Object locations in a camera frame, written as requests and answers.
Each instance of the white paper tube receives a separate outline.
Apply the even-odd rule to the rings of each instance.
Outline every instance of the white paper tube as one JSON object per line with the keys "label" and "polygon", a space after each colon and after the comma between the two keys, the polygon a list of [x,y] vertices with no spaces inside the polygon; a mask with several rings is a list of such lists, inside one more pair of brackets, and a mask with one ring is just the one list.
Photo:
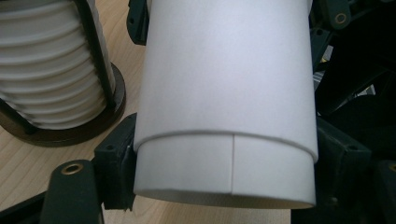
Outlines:
{"label": "white paper tube", "polygon": [[316,203],[309,5],[152,2],[136,194],[233,207]]}
{"label": "white paper tube", "polygon": [[97,34],[84,33],[68,0],[0,3],[0,98],[38,128],[74,128],[105,109],[85,35],[99,36],[115,90],[98,13],[94,1],[89,3]]}

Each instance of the white cylinder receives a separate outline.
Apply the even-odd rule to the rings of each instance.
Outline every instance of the white cylinder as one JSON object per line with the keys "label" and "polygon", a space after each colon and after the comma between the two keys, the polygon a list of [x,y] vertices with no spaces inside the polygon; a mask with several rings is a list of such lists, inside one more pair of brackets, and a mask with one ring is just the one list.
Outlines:
{"label": "white cylinder", "polygon": [[74,128],[105,109],[86,35],[99,36],[115,90],[98,13],[89,3],[97,34],[84,33],[68,0],[0,2],[0,98],[38,128]]}
{"label": "white cylinder", "polygon": [[309,3],[153,1],[136,194],[232,207],[316,203]]}

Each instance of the wooden table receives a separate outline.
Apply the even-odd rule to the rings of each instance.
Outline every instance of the wooden table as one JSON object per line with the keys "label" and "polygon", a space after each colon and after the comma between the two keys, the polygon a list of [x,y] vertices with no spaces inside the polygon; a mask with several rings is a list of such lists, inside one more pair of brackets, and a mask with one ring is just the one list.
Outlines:
{"label": "wooden table", "polygon": [[[128,0],[97,0],[96,5],[110,61],[125,79],[125,117],[137,111],[145,47],[134,45],[128,36]],[[0,127],[0,210],[45,191],[50,174],[58,165],[92,159],[95,147],[115,125],[90,141],[58,148],[23,143]],[[290,223],[290,210],[206,207],[143,197],[136,197],[132,212],[105,211],[104,215],[105,223]]]}

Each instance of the wooden surface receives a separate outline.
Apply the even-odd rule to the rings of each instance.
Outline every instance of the wooden surface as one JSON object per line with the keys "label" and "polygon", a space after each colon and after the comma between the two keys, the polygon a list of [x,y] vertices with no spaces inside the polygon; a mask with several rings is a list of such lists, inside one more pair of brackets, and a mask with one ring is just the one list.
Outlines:
{"label": "wooden surface", "polygon": [[[97,0],[111,62],[122,72],[127,106],[124,117],[137,111],[145,47],[136,46],[126,30],[128,0]],[[93,157],[94,148],[114,128],[91,141],[59,148],[35,147],[0,127],[0,210],[46,190],[58,165]],[[105,211],[105,223],[290,223],[289,210],[205,207],[136,197],[133,211]]]}

